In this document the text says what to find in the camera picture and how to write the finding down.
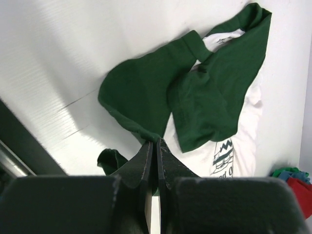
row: clothing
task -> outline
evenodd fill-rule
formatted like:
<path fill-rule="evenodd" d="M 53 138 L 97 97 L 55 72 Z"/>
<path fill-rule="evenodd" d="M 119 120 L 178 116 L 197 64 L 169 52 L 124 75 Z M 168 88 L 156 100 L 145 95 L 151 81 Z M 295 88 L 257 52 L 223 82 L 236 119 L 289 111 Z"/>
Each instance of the clothing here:
<path fill-rule="evenodd" d="M 287 184 L 294 192 L 304 217 L 309 218 L 312 215 L 312 185 L 292 177 L 287 180 Z"/>
<path fill-rule="evenodd" d="M 259 70 L 265 57 L 270 18 L 270 12 L 256 3 L 249 4 L 233 19 L 215 27 L 203 42 L 196 42 L 197 49 L 200 46 L 203 51 L 198 60 L 191 58 L 181 43 L 186 41 L 194 47 L 191 42 L 198 36 L 187 34 L 188 40 L 182 37 L 174 41 L 181 47 L 180 55 L 189 56 L 182 60 L 193 61 L 193 66 L 187 64 L 188 70 L 168 58 L 164 51 L 170 51 L 170 44 L 155 54 L 135 59 L 129 66 L 123 62 L 104 80 L 99 101 L 124 128 L 142 138 L 155 141 L 163 136 L 171 152 L 199 176 L 253 176 L 254 141 L 262 113 Z M 173 52 L 170 56 L 178 59 Z M 175 69 L 176 77 L 168 69 Z M 119 88 L 120 83 L 127 85 L 115 92 L 114 87 Z M 160 85 L 167 90 L 169 105 Z M 125 87 L 129 89 L 125 94 L 136 94 L 135 102 L 132 97 L 120 95 Z M 157 108 L 159 113 L 151 114 Z"/>
<path fill-rule="evenodd" d="M 197 71 L 183 74 L 168 90 L 168 103 L 182 152 L 207 141 L 223 141 L 237 133 L 245 94 L 255 79 L 266 54 L 271 13 L 249 4 L 207 36 L 245 33 L 212 53 Z"/>
<path fill-rule="evenodd" d="M 122 167 L 128 160 L 122 156 L 118 150 L 105 149 L 97 159 L 97 165 L 103 168 L 105 174 L 109 176 L 120 167 Z"/>
<path fill-rule="evenodd" d="M 156 143 L 171 112 L 166 94 L 170 83 L 210 53 L 198 33 L 191 31 L 152 53 L 119 64 L 103 81 L 98 100 L 122 127 Z"/>
<path fill-rule="evenodd" d="M 283 172 L 283 171 L 287 171 L 287 172 L 293 172 L 293 173 L 298 173 L 298 172 L 302 172 L 300 171 L 298 168 L 296 167 L 283 167 L 283 168 L 280 168 L 280 169 L 277 169 L 275 170 L 273 173 L 272 173 L 272 177 L 279 177 L 279 175 Z"/>
<path fill-rule="evenodd" d="M 207 35 L 246 31 L 216 53 L 191 31 L 127 60 L 107 75 L 99 102 L 122 127 L 153 142 L 164 136 L 173 112 L 183 152 L 208 140 L 225 140 L 237 132 L 244 96 L 264 60 L 270 18 L 270 12 L 252 3 Z M 202 62 L 198 71 L 189 72 L 196 60 Z"/>
<path fill-rule="evenodd" d="M 290 177 L 300 179 L 302 182 L 305 182 L 306 184 L 311 184 L 310 178 L 306 176 L 305 172 L 292 173 L 292 172 L 283 171 L 278 176 L 279 179 L 282 179 L 284 181 L 287 181 Z"/>

